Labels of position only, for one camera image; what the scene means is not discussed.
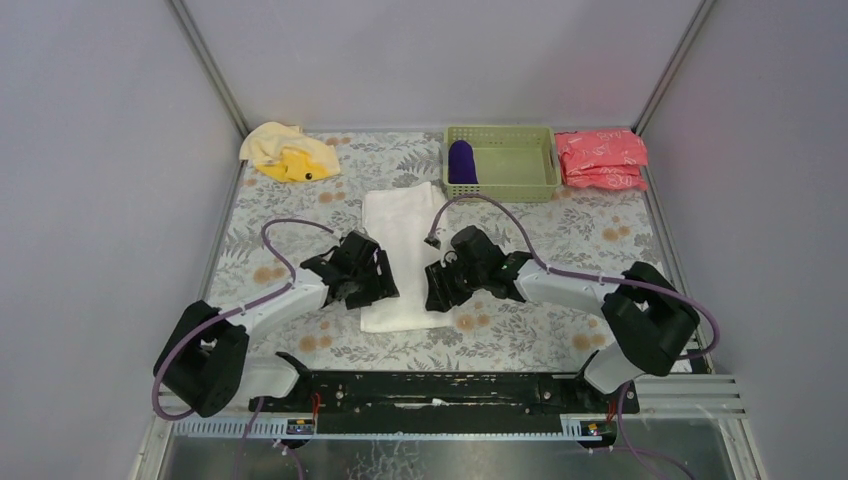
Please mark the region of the white towel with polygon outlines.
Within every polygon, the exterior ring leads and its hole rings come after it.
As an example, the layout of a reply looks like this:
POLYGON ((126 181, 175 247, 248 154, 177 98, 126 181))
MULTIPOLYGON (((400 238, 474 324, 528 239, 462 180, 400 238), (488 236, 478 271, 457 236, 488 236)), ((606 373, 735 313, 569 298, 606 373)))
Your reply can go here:
POLYGON ((442 252, 424 242, 439 208, 441 190, 430 182, 413 187, 374 190, 365 194, 362 225, 387 252, 399 295, 361 310, 360 328, 366 333, 392 333, 448 327, 451 313, 425 309, 425 267, 442 252))

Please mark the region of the purple microfibre towel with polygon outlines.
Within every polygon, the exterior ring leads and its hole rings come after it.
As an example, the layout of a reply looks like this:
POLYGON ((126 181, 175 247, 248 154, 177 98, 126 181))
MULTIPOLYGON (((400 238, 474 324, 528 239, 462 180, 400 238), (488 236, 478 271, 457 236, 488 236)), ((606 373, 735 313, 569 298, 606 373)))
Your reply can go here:
POLYGON ((473 147, 465 140, 456 140, 449 147, 448 182, 462 185, 478 183, 473 147))

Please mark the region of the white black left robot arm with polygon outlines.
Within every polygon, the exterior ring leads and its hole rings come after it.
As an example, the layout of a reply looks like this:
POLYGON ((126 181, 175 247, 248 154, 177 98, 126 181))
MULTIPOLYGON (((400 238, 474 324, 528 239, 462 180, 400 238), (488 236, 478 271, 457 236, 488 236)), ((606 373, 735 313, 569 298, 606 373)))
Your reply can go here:
POLYGON ((240 395, 284 397, 301 375, 281 360, 251 362, 249 349, 289 322, 341 303, 370 307, 399 295, 388 252, 368 235, 352 231, 327 252, 293 266, 287 283, 228 311, 198 300, 188 305, 153 367, 151 403, 163 419, 159 393, 166 387, 189 414, 211 417, 240 395))

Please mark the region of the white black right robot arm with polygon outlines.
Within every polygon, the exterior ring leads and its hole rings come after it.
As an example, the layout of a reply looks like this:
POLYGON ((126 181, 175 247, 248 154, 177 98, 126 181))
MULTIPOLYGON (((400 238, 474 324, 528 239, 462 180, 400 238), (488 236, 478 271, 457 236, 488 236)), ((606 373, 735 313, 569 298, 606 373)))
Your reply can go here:
POLYGON ((455 234, 447 257, 424 272, 429 311, 447 312, 485 290, 604 319, 613 340, 578 375, 603 394, 645 374, 668 375, 700 323, 695 308, 647 263, 635 262, 617 277, 566 271, 542 265, 531 252, 505 253, 476 226, 455 234))

